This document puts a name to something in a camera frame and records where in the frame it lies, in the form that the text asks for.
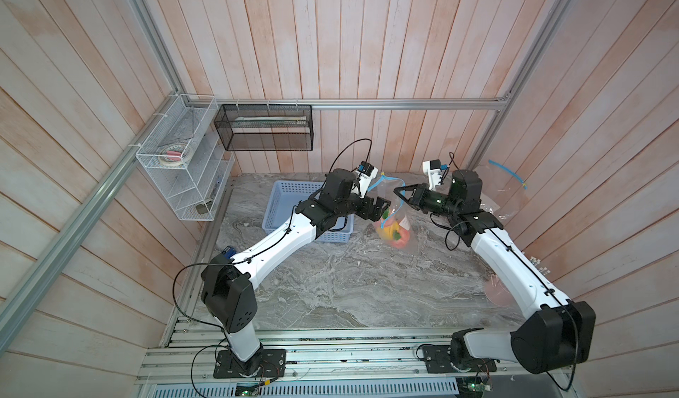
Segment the clear zip-top bag with label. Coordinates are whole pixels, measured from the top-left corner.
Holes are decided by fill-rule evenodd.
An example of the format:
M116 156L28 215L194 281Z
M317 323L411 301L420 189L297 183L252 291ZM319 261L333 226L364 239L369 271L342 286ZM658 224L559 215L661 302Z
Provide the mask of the clear zip-top bag with label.
M368 196L371 198L376 198L376 197L382 197L386 198L391 201L391 215L385 220L388 221L390 219L397 219L399 224L401 225L402 229L408 229L411 233L410 237L410 242L404 249L398 249L398 250L409 250L412 251L416 247L416 239L413 233L413 228L410 222L410 219L408 218L408 215L410 214L410 209L405 205L403 201L401 201L396 194L394 194L394 188L396 187L401 187L405 186L406 183L403 179L398 178L398 177L393 177L386 175L385 173L382 173L380 177L374 182L374 184L371 184L369 190L368 190ZM385 221L375 221L373 223L373 227L375 228L376 233L380 237L380 228L384 226ZM387 245L392 246L392 242L387 242L383 240L381 237L380 239L385 242Z

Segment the yellow mango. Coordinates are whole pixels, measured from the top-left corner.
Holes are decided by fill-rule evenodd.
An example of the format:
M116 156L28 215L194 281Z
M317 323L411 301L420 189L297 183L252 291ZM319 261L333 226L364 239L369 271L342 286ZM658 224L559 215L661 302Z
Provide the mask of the yellow mango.
M397 219L385 221L380 228L380 237L387 242L398 242L402 239L402 228Z

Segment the clear zip-top bag blue zipper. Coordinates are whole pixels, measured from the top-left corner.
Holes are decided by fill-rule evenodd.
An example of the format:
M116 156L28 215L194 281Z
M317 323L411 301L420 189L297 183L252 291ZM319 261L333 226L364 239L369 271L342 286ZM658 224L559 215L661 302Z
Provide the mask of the clear zip-top bag blue zipper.
M529 202L526 182L512 170L491 159L474 171L482 181L481 209L507 225Z

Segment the pink peach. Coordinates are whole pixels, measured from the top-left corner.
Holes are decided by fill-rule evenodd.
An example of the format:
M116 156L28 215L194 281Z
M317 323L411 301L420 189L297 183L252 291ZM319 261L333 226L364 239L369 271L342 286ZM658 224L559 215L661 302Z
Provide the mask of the pink peach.
M397 249L404 249L410 242L411 233L408 229L399 228L398 231L394 230L392 246Z

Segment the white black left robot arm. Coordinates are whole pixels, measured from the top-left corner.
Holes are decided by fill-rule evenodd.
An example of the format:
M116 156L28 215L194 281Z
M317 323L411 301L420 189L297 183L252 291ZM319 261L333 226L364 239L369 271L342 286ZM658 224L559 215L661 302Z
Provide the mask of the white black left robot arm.
M378 221L390 201L368 196L377 176L378 170L366 161L355 171L333 170L265 239L231 257L212 258L203 269L201 300L219 322L233 358L244 371L253 371L263 352L252 324L257 311L256 289L278 265L335 228L338 220L355 214Z

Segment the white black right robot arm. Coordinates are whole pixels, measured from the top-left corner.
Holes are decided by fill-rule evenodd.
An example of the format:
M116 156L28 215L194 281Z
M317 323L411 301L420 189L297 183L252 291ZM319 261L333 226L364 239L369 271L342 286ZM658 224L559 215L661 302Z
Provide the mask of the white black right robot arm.
M472 328L453 334L451 364L473 369L483 360L521 364L533 374L585 362L592 346L596 314L548 281L521 253L493 213L481 207L482 179L456 170L446 194L430 183L402 186L395 194L411 208L447 218L449 230L493 269L514 298L525 321L513 332Z

